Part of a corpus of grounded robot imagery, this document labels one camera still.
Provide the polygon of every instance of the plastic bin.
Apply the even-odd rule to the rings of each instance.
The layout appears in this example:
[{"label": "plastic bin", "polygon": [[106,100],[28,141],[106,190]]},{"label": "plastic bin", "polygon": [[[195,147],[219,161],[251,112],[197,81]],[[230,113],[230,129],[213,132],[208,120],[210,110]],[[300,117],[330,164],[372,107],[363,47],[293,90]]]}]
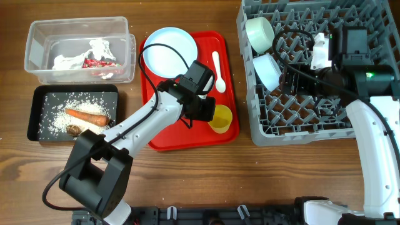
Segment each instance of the plastic bin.
[{"label": "plastic bin", "polygon": [[[391,65],[396,76],[400,78],[400,38],[388,1],[262,2],[242,0],[236,20],[240,52],[246,71],[247,109],[253,142],[258,146],[278,146],[306,144],[323,139],[354,138],[354,130],[344,108],[335,116],[319,116],[323,113],[332,114],[339,99],[323,99],[317,102],[312,96],[286,95],[278,89],[269,92],[263,86],[253,66],[253,59],[260,55],[252,52],[245,24],[248,19],[264,16],[271,23],[275,34],[286,27],[302,29],[312,34],[325,33],[326,38],[329,30],[343,25],[367,27],[370,56],[374,64]],[[291,35],[287,34],[278,41],[278,46],[284,49],[281,56],[291,63],[310,65],[311,54],[305,51],[308,38]]]},{"label": "plastic bin", "polygon": [[[113,62],[122,66],[52,69],[56,56],[74,57],[85,53],[91,49],[89,41],[97,38],[109,41],[110,50],[116,57]],[[43,84],[129,83],[133,80],[135,60],[136,42],[129,34],[125,17],[34,21],[26,42],[25,70],[35,74]],[[100,73],[114,75],[103,79],[96,76]]]}]

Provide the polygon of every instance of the red wrapper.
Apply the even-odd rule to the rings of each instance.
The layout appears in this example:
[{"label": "red wrapper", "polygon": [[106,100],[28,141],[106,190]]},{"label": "red wrapper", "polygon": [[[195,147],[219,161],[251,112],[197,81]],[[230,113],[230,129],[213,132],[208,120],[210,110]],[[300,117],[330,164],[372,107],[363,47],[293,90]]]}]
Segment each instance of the red wrapper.
[{"label": "red wrapper", "polygon": [[[98,61],[95,59],[85,59],[85,61],[83,62],[83,66],[82,68],[108,68],[108,67],[118,67],[118,66],[122,66],[119,63],[116,62],[104,62],[104,61]],[[120,69],[116,69],[114,71],[108,71],[109,73],[113,73],[113,74],[121,74],[122,71]],[[93,76],[106,76],[107,74],[104,72],[93,72],[92,73]]]}]

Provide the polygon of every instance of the wooden table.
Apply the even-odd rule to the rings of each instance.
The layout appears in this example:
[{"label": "wooden table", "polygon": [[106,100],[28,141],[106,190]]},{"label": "wooden table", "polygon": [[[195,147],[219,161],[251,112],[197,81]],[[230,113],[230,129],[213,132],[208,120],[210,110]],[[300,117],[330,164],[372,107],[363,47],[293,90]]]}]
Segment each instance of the wooden table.
[{"label": "wooden table", "polygon": [[[36,20],[101,16],[126,17],[137,44],[166,26],[188,32],[215,30],[226,40],[234,75],[241,127],[238,138],[230,144],[167,153],[145,147],[134,160],[124,197],[130,205],[262,205],[291,203],[297,196],[326,196],[362,209],[363,175],[355,140],[279,147],[257,147],[251,141],[236,31],[240,1],[39,2],[6,0],[7,4],[0,5],[1,224],[71,222],[70,212],[53,211],[41,201],[44,187],[64,168],[73,144],[41,144],[26,137],[33,91],[41,85],[36,76],[24,70],[26,38]],[[117,87],[122,93],[121,110],[128,117],[142,106],[139,69],[131,84]],[[57,187],[48,198],[60,206],[79,205]]]}]

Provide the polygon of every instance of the white cup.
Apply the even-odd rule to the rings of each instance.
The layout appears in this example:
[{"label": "white cup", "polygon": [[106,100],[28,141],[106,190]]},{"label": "white cup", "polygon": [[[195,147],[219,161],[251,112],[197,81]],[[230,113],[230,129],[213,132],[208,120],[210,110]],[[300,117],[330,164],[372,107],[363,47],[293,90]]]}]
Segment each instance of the white cup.
[{"label": "white cup", "polygon": [[253,59],[252,63],[262,84],[268,91],[275,90],[279,86],[282,72],[274,58],[270,54],[265,54]]},{"label": "white cup", "polygon": [[251,47],[258,54],[264,53],[273,45],[275,37],[274,30],[265,17],[247,20],[246,32]]}]

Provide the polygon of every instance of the white spoon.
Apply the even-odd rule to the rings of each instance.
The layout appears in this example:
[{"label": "white spoon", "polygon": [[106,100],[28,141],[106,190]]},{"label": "white spoon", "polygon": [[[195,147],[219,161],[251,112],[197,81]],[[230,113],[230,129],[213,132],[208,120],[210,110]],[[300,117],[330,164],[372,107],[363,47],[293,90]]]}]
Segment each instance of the white spoon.
[{"label": "white spoon", "polygon": [[212,60],[214,61],[214,66],[215,70],[217,71],[217,81],[215,82],[215,87],[217,88],[217,91],[220,93],[224,93],[226,90],[226,85],[221,77],[221,67],[219,65],[219,54],[218,52],[213,52],[212,53]]}]

